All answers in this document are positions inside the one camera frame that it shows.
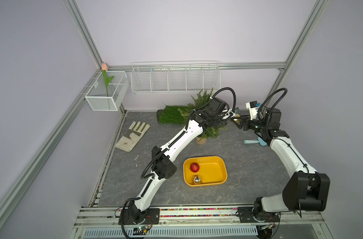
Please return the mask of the cream and green work glove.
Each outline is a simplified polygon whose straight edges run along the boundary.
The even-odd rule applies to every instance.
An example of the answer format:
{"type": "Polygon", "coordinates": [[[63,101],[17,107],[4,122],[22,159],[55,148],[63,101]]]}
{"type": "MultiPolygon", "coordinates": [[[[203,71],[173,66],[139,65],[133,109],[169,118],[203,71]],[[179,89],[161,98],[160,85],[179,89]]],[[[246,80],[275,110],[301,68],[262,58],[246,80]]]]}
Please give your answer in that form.
{"type": "Polygon", "coordinates": [[[125,152],[131,152],[150,127],[151,126],[146,122],[132,122],[123,136],[115,144],[115,147],[125,152]]]}

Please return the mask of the red ribbed ball ornament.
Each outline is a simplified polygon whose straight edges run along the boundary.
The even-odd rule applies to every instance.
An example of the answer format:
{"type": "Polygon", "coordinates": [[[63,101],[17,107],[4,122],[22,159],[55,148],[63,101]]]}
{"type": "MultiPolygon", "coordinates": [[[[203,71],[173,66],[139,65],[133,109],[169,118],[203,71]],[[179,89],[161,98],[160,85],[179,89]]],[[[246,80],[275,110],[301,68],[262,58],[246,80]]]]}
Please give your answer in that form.
{"type": "Polygon", "coordinates": [[[198,163],[193,162],[193,163],[190,165],[189,169],[191,170],[191,172],[193,172],[193,173],[197,173],[197,172],[199,171],[199,169],[200,169],[200,166],[199,166],[199,164],[198,164],[198,163]]]}

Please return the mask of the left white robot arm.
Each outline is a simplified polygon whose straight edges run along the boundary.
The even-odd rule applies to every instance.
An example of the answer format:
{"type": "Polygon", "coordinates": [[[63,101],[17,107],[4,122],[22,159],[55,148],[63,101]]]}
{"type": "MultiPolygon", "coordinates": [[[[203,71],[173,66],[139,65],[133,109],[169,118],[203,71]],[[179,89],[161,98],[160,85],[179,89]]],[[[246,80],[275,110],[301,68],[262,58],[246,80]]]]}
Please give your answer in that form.
{"type": "Polygon", "coordinates": [[[136,198],[126,200],[120,219],[123,221],[125,214],[128,214],[135,224],[145,221],[155,194],[177,170],[173,163],[177,156],[208,128],[225,126],[227,121],[234,117],[235,108],[236,93],[232,88],[225,87],[210,96],[207,103],[193,109],[185,126],[169,142],[152,149],[152,160],[141,174],[141,179],[147,181],[136,198]]]}

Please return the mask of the small green christmas tree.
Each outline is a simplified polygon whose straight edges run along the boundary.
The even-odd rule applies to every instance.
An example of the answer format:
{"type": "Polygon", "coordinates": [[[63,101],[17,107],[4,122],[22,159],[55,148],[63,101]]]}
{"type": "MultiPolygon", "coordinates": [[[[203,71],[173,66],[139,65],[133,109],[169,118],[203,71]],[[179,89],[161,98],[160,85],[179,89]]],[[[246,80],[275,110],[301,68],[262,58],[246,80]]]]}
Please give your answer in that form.
{"type": "MultiPolygon", "coordinates": [[[[189,116],[190,112],[192,110],[197,110],[199,107],[206,104],[210,100],[210,97],[212,95],[213,95],[213,89],[211,89],[209,93],[206,90],[205,91],[200,90],[199,93],[197,93],[196,97],[191,96],[193,99],[193,103],[188,104],[184,108],[178,107],[177,110],[180,112],[183,119],[187,120],[187,117],[189,116]]],[[[226,126],[222,126],[219,128],[214,128],[214,127],[207,128],[204,133],[202,133],[196,138],[196,142],[199,144],[204,144],[208,138],[213,138],[213,139],[218,138],[220,132],[226,129],[227,129],[226,126]]]]}

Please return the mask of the small white mesh basket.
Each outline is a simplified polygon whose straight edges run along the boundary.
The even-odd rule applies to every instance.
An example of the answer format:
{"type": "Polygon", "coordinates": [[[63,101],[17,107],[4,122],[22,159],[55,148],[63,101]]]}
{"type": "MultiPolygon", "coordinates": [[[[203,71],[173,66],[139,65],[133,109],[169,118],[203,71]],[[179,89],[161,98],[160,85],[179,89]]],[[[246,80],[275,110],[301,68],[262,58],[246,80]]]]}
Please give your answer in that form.
{"type": "Polygon", "coordinates": [[[125,71],[107,71],[107,76],[114,76],[108,86],[109,96],[106,95],[105,82],[102,72],[99,73],[85,95],[93,111],[119,111],[122,100],[127,92],[129,82],[125,71]]]}

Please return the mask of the teal garden trowel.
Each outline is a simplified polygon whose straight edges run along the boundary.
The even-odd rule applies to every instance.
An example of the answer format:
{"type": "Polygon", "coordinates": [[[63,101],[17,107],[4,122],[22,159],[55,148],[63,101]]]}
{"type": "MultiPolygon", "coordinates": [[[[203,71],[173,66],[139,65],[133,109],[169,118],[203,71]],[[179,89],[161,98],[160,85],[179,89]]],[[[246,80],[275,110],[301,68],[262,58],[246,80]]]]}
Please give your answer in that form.
{"type": "Polygon", "coordinates": [[[268,144],[260,137],[257,140],[244,140],[244,144],[259,144],[260,146],[267,146],[268,144]]]}

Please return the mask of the gold ball ornament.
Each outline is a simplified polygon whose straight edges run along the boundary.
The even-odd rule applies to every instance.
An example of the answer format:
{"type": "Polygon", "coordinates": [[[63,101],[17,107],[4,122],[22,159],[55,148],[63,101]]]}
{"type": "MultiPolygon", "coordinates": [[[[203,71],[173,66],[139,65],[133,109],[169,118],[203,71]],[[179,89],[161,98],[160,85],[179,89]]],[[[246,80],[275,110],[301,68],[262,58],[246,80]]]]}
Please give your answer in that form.
{"type": "Polygon", "coordinates": [[[242,118],[240,115],[235,115],[230,120],[231,120],[231,122],[233,122],[236,125],[241,125],[241,122],[242,122],[242,118]]]}

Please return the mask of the green artificial grass mat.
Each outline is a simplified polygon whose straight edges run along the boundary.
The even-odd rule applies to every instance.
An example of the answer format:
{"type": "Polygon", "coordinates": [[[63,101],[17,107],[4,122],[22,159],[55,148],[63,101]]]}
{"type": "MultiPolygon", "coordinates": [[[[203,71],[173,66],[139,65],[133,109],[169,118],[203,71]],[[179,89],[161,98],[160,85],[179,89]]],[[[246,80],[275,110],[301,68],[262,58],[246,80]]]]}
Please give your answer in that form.
{"type": "Polygon", "coordinates": [[[190,109],[187,106],[166,106],[157,111],[157,122],[162,124],[185,124],[190,109]]]}

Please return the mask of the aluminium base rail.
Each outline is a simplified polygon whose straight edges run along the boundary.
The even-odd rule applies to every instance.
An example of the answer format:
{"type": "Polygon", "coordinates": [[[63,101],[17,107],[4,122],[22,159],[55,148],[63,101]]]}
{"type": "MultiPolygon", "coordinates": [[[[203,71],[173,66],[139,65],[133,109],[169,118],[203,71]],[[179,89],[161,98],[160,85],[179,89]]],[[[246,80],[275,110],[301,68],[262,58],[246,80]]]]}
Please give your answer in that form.
{"type": "Polygon", "coordinates": [[[82,208],[72,239],[331,239],[318,212],[260,213],[251,205],[155,206],[144,222],[127,217],[121,208],[82,208]]]}

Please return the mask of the silver ball ornament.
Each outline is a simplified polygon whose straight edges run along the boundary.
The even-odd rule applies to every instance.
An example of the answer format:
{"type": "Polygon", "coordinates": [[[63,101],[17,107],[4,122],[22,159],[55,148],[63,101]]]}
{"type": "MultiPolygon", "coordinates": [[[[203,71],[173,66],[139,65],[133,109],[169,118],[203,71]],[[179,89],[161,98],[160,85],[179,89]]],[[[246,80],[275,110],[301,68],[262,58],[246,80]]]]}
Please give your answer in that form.
{"type": "Polygon", "coordinates": [[[195,176],[193,177],[192,183],[193,183],[194,185],[199,185],[199,184],[201,184],[201,183],[202,183],[201,178],[200,178],[198,175],[195,175],[195,176]]]}

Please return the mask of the yellow plastic tray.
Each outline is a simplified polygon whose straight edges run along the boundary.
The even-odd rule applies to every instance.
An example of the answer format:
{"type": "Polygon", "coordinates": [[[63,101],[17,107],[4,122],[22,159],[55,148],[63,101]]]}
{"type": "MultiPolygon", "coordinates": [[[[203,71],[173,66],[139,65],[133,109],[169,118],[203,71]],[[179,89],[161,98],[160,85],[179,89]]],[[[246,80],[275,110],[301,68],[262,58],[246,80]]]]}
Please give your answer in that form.
{"type": "Polygon", "coordinates": [[[194,157],[184,161],[183,179],[189,187],[213,186],[225,183],[228,179],[228,173],[224,160],[218,156],[194,157]],[[193,162],[198,163],[200,166],[197,173],[193,173],[189,169],[193,162]],[[192,183],[195,175],[201,178],[201,184],[194,185],[192,183]]]}

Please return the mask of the pink artificial tulip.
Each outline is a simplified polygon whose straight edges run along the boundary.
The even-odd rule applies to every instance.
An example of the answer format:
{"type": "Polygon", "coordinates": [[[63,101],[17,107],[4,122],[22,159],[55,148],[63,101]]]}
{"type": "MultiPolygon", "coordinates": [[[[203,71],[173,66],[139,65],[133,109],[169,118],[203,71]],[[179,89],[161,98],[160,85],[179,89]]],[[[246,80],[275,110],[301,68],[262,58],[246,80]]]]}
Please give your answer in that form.
{"type": "Polygon", "coordinates": [[[107,76],[108,65],[106,63],[102,63],[101,70],[102,70],[102,74],[103,74],[103,77],[104,77],[106,95],[109,96],[108,86],[109,86],[110,82],[114,79],[114,76],[111,76],[111,77],[107,76]]]}

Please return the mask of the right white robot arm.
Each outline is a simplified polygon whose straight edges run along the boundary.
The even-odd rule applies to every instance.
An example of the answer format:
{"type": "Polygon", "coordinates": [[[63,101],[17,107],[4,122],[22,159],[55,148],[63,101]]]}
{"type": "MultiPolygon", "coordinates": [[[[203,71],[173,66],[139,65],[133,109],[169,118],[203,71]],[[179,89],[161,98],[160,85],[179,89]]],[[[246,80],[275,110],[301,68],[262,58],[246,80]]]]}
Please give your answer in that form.
{"type": "Polygon", "coordinates": [[[263,216],[267,213],[323,212],[330,188],[330,178],[312,167],[294,147],[290,136],[280,129],[282,113],[276,106],[287,94],[287,88],[275,90],[266,100],[279,92],[282,95],[271,107],[265,102],[260,105],[250,102],[247,106],[249,115],[231,119],[239,129],[253,130],[277,154],[290,177],[282,193],[256,199],[252,213],[259,222],[264,221],[263,216]]]}

